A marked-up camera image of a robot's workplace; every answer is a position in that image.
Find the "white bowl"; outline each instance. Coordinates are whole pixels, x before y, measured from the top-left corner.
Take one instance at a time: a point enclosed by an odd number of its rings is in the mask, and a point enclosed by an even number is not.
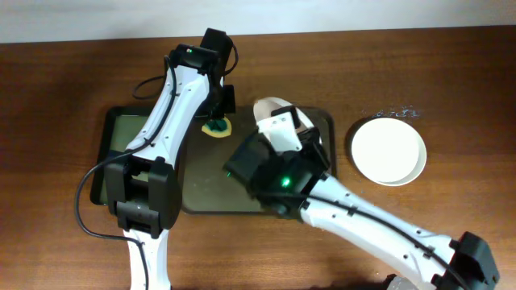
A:
[[[399,186],[421,174],[427,148],[412,126],[394,118],[378,118],[366,122],[353,136],[352,158],[370,180]]]

